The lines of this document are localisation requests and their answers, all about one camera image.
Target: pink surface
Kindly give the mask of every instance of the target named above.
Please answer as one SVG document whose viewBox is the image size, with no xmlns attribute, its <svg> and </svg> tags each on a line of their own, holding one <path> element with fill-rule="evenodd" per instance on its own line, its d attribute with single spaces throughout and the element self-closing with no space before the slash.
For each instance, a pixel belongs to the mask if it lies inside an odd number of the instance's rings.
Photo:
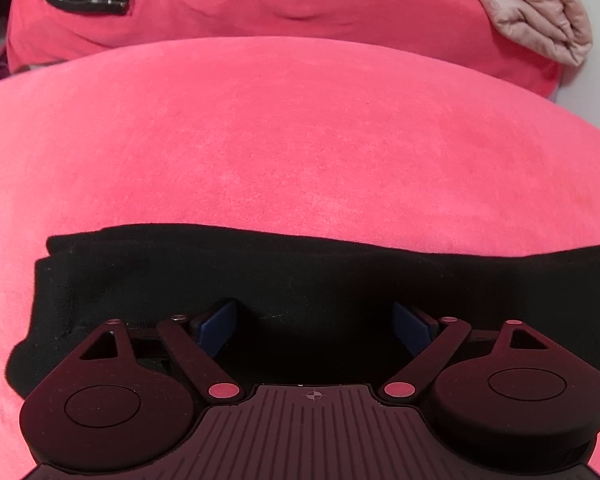
<svg viewBox="0 0 600 480">
<path fill-rule="evenodd" d="M 157 43 L 1 81 L 0 480 L 33 465 L 4 365 L 45 239 L 136 222 L 424 252 L 590 246 L 600 130 L 459 66 L 327 40 Z"/>
<path fill-rule="evenodd" d="M 133 0 L 126 16 L 13 0 L 12 72 L 110 48 L 215 36 L 299 36 L 378 44 L 446 60 L 548 97 L 561 68 L 499 35 L 478 0 Z"/>
</svg>

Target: grooved surface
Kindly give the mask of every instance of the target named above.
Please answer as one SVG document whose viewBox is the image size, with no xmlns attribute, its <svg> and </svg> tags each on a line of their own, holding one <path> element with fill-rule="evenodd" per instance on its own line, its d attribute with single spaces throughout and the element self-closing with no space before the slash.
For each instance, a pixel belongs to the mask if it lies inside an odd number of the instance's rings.
<svg viewBox="0 0 600 480">
<path fill-rule="evenodd" d="M 27 480 L 70 477 L 42 466 Z M 193 436 L 170 455 L 135 471 L 100 478 L 505 480 L 515 476 L 465 462 L 435 439 L 417 410 L 383 406 L 366 386 L 325 386 L 317 391 L 261 386 L 241 404 L 209 409 Z M 598 477 L 581 466 L 537 478 Z"/>
</svg>

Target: beige blanket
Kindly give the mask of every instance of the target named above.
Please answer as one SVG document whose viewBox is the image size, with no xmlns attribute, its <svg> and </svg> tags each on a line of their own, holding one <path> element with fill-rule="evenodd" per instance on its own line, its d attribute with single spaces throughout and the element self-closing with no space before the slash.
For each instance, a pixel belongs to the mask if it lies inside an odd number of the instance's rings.
<svg viewBox="0 0 600 480">
<path fill-rule="evenodd" d="M 480 0 L 493 26 L 538 54 L 579 66 L 593 46 L 581 0 Z"/>
</svg>

